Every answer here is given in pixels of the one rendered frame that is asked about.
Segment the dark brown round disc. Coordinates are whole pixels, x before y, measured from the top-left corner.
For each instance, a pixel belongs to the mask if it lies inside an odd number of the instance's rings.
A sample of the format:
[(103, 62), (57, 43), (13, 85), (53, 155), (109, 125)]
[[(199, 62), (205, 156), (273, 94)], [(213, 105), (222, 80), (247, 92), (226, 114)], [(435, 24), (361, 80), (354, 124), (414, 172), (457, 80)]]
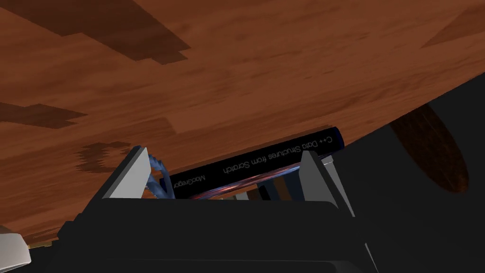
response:
[(389, 125), (409, 156), (433, 182), (451, 193), (468, 190), (469, 174), (462, 152), (429, 104)]

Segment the brown wooden table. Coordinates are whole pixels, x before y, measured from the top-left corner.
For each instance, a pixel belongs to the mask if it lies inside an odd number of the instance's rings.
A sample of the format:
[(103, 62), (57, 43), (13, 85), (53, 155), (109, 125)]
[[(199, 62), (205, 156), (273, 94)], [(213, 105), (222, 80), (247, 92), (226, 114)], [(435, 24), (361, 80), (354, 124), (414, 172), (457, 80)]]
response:
[(485, 72), (485, 0), (0, 0), (0, 225), (82, 211), (130, 147), (174, 173)]

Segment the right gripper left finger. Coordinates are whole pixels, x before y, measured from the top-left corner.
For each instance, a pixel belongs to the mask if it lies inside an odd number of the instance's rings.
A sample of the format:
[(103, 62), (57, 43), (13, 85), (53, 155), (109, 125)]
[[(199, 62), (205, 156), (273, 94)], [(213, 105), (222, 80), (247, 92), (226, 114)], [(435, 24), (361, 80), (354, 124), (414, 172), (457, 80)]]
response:
[(103, 184), (101, 197), (140, 199), (150, 173), (147, 149), (135, 146)]

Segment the black book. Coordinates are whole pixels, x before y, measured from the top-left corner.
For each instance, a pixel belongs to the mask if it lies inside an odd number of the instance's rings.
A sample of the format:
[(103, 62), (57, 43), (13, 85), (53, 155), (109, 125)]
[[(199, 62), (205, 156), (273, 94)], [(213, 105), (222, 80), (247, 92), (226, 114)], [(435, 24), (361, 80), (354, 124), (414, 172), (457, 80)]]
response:
[(344, 146), (339, 129), (330, 127), (172, 174), (171, 185), (177, 199), (208, 199), (294, 170), (305, 150), (326, 157)]

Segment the blue twisted object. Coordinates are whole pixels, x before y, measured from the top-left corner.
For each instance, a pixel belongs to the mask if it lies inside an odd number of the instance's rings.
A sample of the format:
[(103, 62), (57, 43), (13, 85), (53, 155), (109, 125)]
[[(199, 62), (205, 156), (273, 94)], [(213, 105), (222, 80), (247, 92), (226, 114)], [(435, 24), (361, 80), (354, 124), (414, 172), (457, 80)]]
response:
[(163, 162), (156, 159), (156, 157), (151, 154), (148, 154), (148, 158), (150, 167), (159, 172), (161, 177), (150, 174), (146, 183), (146, 188), (157, 199), (175, 199), (175, 194), (171, 185), (171, 178)]

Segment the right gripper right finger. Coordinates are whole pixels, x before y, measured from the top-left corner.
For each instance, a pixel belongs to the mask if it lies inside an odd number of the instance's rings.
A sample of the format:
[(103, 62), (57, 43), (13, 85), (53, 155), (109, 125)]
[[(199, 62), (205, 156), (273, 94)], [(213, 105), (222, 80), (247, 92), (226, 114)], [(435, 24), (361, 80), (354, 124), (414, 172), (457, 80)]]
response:
[(331, 155), (318, 156), (315, 151), (304, 151), (299, 179), (306, 201), (330, 202), (339, 210), (355, 217)]

